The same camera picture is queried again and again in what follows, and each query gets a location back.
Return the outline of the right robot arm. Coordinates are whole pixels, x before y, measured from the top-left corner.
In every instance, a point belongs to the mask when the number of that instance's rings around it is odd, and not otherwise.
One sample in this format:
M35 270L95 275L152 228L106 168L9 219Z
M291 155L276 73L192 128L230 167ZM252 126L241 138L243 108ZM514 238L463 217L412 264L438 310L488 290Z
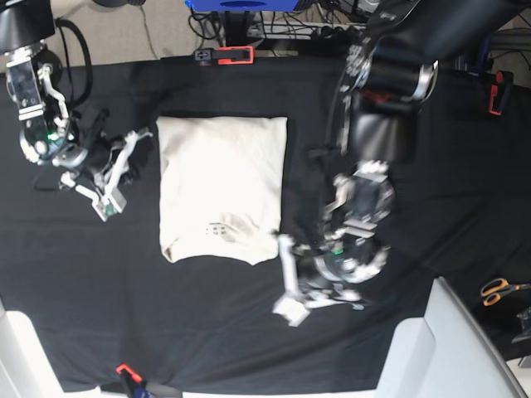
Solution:
M86 66L85 90L80 96L62 94L61 73L71 73L69 61L60 61L46 39L63 29L80 43ZM75 191L90 201L102 221L124 211L127 201L119 189L131 178L130 157L139 142L152 137L149 129L107 138L107 111L102 110L87 130L79 128L77 108L91 93L93 66L80 28L65 18L55 18L49 1L1 3L1 53L7 58L6 88L17 106L20 148L30 163L62 167L54 188Z

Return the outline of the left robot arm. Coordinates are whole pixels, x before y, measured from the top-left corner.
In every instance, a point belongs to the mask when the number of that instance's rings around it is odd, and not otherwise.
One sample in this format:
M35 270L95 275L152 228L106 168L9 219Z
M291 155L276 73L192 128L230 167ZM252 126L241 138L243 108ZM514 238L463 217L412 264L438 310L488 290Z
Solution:
M320 157L331 193L312 237L278 237L284 293L273 312L296 328L318 308L368 301L390 247L378 236L393 210L391 167L409 159L417 116L440 65L502 27L527 1L382 1L348 49Z

